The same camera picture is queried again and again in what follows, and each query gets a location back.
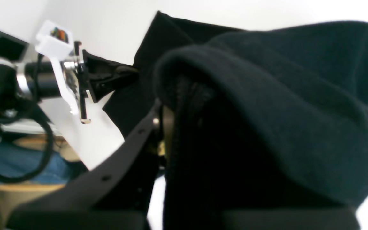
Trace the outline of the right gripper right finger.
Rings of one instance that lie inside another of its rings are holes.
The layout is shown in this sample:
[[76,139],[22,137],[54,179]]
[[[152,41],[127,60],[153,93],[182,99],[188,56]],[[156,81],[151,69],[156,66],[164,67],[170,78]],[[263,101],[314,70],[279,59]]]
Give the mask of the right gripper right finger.
[[224,230],[359,230],[351,208],[229,210]]

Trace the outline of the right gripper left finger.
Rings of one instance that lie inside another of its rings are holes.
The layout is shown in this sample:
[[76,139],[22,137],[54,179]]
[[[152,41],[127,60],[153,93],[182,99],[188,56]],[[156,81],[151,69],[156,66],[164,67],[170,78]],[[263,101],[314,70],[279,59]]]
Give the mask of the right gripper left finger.
[[160,99],[121,147],[63,188],[16,207],[9,230],[149,230],[154,182],[168,159],[165,126],[174,115]]

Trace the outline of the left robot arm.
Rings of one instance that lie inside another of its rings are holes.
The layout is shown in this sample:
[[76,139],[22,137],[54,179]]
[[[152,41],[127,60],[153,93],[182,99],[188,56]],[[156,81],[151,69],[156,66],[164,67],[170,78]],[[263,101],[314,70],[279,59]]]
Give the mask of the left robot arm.
[[21,61],[26,43],[0,32],[0,136],[1,125],[24,118],[38,123],[46,133],[39,165],[19,177],[0,174],[0,182],[14,184],[38,176],[54,152],[54,134],[47,119],[35,112],[42,99],[62,98],[82,124],[90,123],[86,99],[94,103],[114,90],[136,81],[137,68],[108,61],[80,50],[81,42],[70,30],[49,20],[36,34],[37,60]]

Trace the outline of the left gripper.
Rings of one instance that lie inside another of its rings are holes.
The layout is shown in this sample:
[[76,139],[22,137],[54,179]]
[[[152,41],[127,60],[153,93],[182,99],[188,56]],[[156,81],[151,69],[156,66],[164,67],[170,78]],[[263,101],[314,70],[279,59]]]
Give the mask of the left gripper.
[[87,116],[86,99],[94,103],[108,93],[128,86],[138,79],[137,68],[90,54],[81,49],[82,42],[75,41],[70,60],[63,62],[67,86],[75,95],[82,124],[91,123]]

